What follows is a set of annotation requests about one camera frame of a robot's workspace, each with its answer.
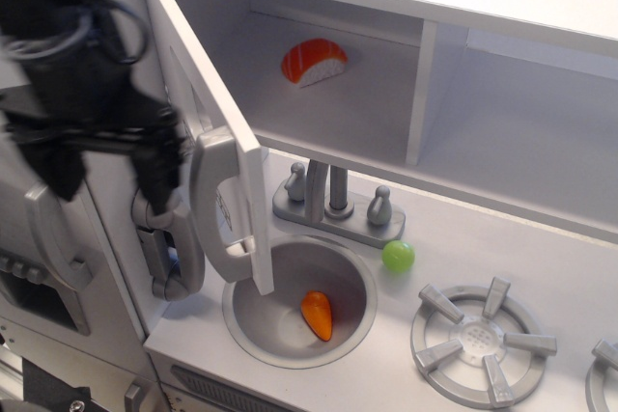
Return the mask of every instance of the orange carrot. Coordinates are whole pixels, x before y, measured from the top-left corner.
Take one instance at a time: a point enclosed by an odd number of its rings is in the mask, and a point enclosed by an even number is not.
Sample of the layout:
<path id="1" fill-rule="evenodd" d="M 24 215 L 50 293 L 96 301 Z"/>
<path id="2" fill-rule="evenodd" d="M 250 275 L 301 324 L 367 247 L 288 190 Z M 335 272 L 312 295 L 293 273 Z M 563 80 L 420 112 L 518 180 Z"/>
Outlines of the orange carrot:
<path id="1" fill-rule="evenodd" d="M 300 303 L 302 316 L 320 339 L 327 342 L 332 336 L 330 302 L 324 293 L 308 291 Z"/>

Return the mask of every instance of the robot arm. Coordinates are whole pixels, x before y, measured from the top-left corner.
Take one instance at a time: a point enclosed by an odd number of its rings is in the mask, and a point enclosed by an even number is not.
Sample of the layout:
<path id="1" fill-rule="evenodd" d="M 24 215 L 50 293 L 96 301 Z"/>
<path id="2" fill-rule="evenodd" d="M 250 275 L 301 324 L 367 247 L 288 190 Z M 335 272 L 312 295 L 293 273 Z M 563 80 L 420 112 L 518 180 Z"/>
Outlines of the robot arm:
<path id="1" fill-rule="evenodd" d="M 128 56 L 113 11 L 137 22 L 142 43 Z M 148 29 L 113 0 L 0 0 L 4 53 L 29 86 L 0 99 L 7 130 L 32 169 L 70 200 L 86 170 L 83 151 L 126 155 L 155 213 L 179 185 L 182 139 L 176 111 L 138 92 L 130 65 L 147 46 Z"/>

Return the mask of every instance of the small green ball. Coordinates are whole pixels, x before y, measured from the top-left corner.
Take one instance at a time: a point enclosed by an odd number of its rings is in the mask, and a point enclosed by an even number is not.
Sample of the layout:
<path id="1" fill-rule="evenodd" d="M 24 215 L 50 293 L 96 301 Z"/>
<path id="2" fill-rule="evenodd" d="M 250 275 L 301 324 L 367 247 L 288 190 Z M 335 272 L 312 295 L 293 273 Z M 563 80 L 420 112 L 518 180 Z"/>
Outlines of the small green ball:
<path id="1" fill-rule="evenodd" d="M 401 274 L 414 264 L 414 248 L 401 240 L 389 241 L 382 250 L 382 262 L 388 270 Z"/>

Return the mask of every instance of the sink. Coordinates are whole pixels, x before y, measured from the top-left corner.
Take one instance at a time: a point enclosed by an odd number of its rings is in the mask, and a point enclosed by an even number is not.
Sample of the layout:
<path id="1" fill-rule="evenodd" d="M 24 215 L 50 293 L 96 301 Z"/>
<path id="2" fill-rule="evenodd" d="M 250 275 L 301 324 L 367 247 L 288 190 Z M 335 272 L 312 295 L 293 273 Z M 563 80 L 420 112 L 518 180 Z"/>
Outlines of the sink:
<path id="1" fill-rule="evenodd" d="M 321 237 L 290 235 L 272 240 L 274 292 L 261 296 L 252 279 L 226 284 L 223 315 L 236 342 L 277 367 L 308 369 L 351 352 L 376 316 L 376 285 L 362 259 Z M 333 319 L 332 338 L 320 340 L 304 321 L 307 291 L 324 293 Z"/>

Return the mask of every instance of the faucet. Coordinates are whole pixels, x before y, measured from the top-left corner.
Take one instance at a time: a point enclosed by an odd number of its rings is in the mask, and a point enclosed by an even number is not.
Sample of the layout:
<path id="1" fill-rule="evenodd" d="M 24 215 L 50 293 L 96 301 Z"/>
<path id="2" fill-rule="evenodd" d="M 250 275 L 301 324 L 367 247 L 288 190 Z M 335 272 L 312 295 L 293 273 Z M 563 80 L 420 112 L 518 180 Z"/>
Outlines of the faucet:
<path id="1" fill-rule="evenodd" d="M 385 185 L 378 187 L 373 199 L 349 192 L 347 169 L 311 159 L 306 176 L 302 163 L 292 165 L 272 199 L 272 210 L 282 219 L 382 248 L 401 237 L 406 223 L 405 213 L 390 204 L 389 195 Z"/>
<path id="2" fill-rule="evenodd" d="M 324 205 L 328 165 L 309 161 L 305 182 L 305 218 L 318 224 L 326 214 L 332 219 L 347 219 L 354 212 L 354 201 L 348 198 L 348 170 L 330 166 L 330 196 Z"/>

